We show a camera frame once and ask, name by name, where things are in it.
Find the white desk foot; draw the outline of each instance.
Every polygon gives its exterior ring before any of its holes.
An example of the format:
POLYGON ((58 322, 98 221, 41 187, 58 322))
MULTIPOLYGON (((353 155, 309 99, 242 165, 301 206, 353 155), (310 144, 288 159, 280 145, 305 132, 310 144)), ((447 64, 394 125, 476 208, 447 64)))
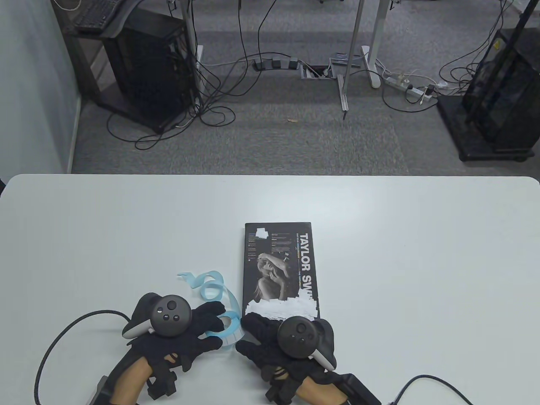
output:
POLYGON ((349 103, 347 102, 347 94, 343 90, 343 75, 337 76, 337 86, 339 87, 339 97, 341 99, 341 110, 343 112, 349 111, 349 103))
POLYGON ((369 46, 362 45, 362 55, 364 56, 364 63, 366 65, 366 69, 371 71, 368 72, 369 82, 374 89, 378 89, 379 87, 381 87, 381 78, 379 77, 379 75, 374 73, 378 72, 375 61, 373 61, 372 65, 369 64, 369 46))

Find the black-and-white photo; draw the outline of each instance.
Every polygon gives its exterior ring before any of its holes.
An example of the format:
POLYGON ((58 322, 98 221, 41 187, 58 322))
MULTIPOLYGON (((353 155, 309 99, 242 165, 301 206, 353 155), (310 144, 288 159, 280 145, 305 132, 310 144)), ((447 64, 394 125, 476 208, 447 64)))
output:
POLYGON ((269 253, 259 254, 256 262, 260 278, 253 295, 256 302, 277 298, 285 301, 298 296, 298 266, 295 261, 269 253))

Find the black glove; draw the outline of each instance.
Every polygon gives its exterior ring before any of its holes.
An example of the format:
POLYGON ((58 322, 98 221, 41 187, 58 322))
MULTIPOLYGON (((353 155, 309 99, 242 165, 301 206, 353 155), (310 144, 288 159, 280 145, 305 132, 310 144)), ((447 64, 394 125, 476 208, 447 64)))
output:
POLYGON ((171 368, 182 365, 185 373, 191 368, 193 360, 202 353, 217 350, 223 341, 217 336, 199 339, 199 336, 209 330, 220 332, 225 329, 223 322, 218 318, 225 312, 225 307, 219 301, 207 302, 192 310, 191 324, 181 335, 176 337, 163 337, 155 333, 146 333, 133 339, 130 352, 136 356, 146 358, 152 367, 154 384, 148 383, 148 394, 153 399, 162 395, 171 395, 176 392, 174 382, 176 374, 171 368), (175 361, 165 360, 170 355, 175 361))
POLYGON ((307 377, 311 377, 317 384, 332 384, 341 380, 339 374, 325 372, 324 367, 315 360, 298 360, 286 355, 278 345, 280 321, 249 313, 242 317, 241 324, 242 328, 261 344, 241 340, 236 344, 236 350, 253 361, 261 369, 262 379, 270 382, 272 387, 266 393, 270 401, 275 401, 278 405, 290 404, 296 390, 307 377), (279 368, 288 373, 286 379, 279 379, 285 374, 285 372, 276 374, 279 368))
POLYGON ((133 339, 128 345, 145 357, 150 365, 160 362, 167 355, 176 358, 174 363, 168 362, 170 367, 182 365, 185 373, 191 368, 193 360, 202 353, 217 350, 223 341, 217 336, 199 339, 199 336, 209 330, 220 332, 225 329, 223 322, 218 318, 225 312, 225 307, 219 301, 207 302, 192 310, 191 324, 188 329, 176 337, 163 337, 155 333, 146 333, 133 339))

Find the white wall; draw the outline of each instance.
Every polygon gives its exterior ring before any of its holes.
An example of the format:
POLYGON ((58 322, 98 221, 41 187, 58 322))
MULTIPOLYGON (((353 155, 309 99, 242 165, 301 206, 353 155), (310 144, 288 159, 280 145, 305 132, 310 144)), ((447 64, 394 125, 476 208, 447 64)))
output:
POLYGON ((65 173, 79 95, 49 0, 0 0, 0 179, 65 173))

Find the desk leg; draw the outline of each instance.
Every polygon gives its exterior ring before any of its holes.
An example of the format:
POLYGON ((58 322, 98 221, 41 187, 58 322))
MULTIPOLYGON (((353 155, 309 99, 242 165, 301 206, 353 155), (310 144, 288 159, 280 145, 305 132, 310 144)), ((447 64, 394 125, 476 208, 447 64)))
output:
POLYGON ((353 38, 350 41, 349 60, 347 61, 347 69, 345 71, 345 79, 343 75, 337 76, 337 85, 339 87, 339 95, 341 98, 341 110, 345 113, 349 111, 349 104, 347 103, 347 86, 349 85, 350 68, 353 64, 353 58, 350 55, 354 55, 354 49, 356 47, 356 38, 358 37, 358 28, 360 27, 360 19, 362 18, 362 10, 364 8, 364 1, 360 0, 358 3, 358 11, 356 12, 356 20, 354 22, 353 38))
MULTIPOLYGON (((379 8, 377 9, 377 16, 375 17, 375 25, 373 27, 371 46, 362 46, 362 54, 364 56, 364 62, 366 68, 377 72, 377 66, 375 60, 377 59, 377 53, 379 52, 379 46, 382 41, 382 34, 384 31, 384 20, 388 8, 390 7, 390 0, 379 0, 379 8)), ((381 87, 381 78, 375 73, 369 73, 369 81, 374 89, 381 87)))
MULTIPOLYGON (((197 44, 197 41, 195 41, 195 27, 192 23, 191 18, 191 12, 188 10, 189 0, 179 0, 180 3, 180 11, 182 12, 182 19, 186 22, 187 27, 187 39, 190 43, 191 53, 195 55, 195 60, 193 61, 192 69, 193 73, 195 73, 197 70, 200 69, 201 60, 203 58, 203 46, 197 44)), ((198 77, 198 75, 195 75, 195 81, 197 90, 199 90, 199 98, 201 97, 201 94, 204 91, 205 88, 205 82, 202 77, 198 77)))

